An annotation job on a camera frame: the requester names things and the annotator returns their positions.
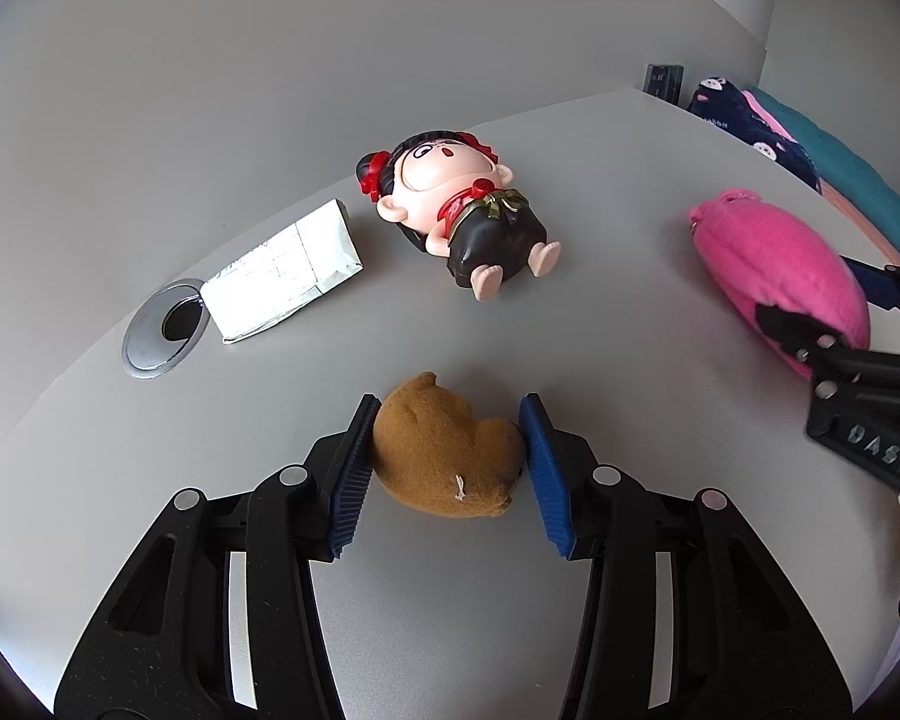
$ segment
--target red collar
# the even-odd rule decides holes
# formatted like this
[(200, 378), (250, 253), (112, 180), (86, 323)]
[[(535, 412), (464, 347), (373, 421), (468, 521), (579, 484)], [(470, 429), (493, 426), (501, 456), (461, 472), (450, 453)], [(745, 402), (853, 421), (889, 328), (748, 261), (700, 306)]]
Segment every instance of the red collar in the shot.
[(453, 228), (453, 223), (461, 215), (461, 211), (469, 201), (482, 200), (495, 190), (496, 187), (489, 178), (478, 178), (473, 184), (464, 190), (458, 191), (451, 199), (440, 206), (440, 210), (437, 211), (437, 221), (443, 220), (443, 237), (450, 238), (450, 230)]

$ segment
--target brown plush bear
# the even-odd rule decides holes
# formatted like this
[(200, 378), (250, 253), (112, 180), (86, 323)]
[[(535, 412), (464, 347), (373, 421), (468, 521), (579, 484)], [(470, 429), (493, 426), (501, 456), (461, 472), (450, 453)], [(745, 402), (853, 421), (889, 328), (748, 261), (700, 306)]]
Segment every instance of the brown plush bear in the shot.
[(430, 372), (391, 392), (373, 424), (373, 470), (386, 490), (442, 517), (506, 512), (526, 455), (514, 423), (472, 418), (466, 398)]

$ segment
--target screw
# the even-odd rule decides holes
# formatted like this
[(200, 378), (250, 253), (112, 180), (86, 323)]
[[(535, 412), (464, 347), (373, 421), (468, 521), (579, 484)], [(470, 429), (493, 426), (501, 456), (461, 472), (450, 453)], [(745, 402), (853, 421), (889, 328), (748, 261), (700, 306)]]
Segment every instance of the screw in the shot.
[(280, 484), (289, 488), (302, 485), (307, 481), (307, 469), (303, 466), (287, 466), (280, 471)]
[(593, 481), (598, 485), (613, 487), (618, 484), (622, 478), (623, 477), (620, 476), (620, 471), (613, 466), (597, 466), (593, 469)]
[(816, 389), (814, 389), (814, 393), (821, 400), (826, 400), (837, 394), (837, 384), (836, 382), (831, 382), (829, 379), (826, 379), (826, 381), (822, 381), (820, 384), (817, 384)]
[(719, 512), (720, 509), (727, 507), (727, 497), (720, 490), (706, 490), (700, 499), (703, 506), (713, 509), (714, 512)]
[(200, 493), (198, 493), (197, 490), (180, 490), (173, 498), (173, 505), (177, 507), (180, 512), (186, 512), (187, 509), (192, 509), (194, 506), (197, 506), (199, 502)]

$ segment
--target black box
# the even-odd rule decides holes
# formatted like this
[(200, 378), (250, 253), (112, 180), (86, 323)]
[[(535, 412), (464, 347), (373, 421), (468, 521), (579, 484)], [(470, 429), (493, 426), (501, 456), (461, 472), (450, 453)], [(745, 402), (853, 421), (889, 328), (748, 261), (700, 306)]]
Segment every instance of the black box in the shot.
[(643, 91), (672, 105), (680, 103), (680, 87), (683, 85), (682, 65), (647, 65), (647, 77)]

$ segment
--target bedding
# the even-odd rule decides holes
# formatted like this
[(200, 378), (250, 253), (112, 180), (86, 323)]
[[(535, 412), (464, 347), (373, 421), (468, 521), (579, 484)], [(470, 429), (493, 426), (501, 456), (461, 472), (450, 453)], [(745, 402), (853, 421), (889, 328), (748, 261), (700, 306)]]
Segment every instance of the bedding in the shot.
[(817, 169), (798, 139), (791, 137), (772, 116), (772, 124), (766, 121), (748, 97), (727, 79), (703, 79), (688, 110), (753, 146), (812, 190), (821, 191)]
[(866, 240), (869, 240), (875, 245), (880, 250), (880, 253), (887, 258), (887, 263), (890, 265), (900, 265), (900, 252), (893, 247), (893, 244), (887, 240), (887, 237), (882, 232), (874, 227), (874, 223), (866, 218), (859, 208), (830, 186), (826, 181), (821, 180), (820, 184), (823, 198), (840, 211), (841, 214), (852, 221), (854, 226), (866, 236)]
[(836, 194), (850, 201), (900, 254), (900, 195), (890, 189), (866, 160), (817, 127), (804, 114), (760, 89), (752, 89), (751, 93), (780, 127), (785, 127), (799, 141), (813, 160), (821, 179)]

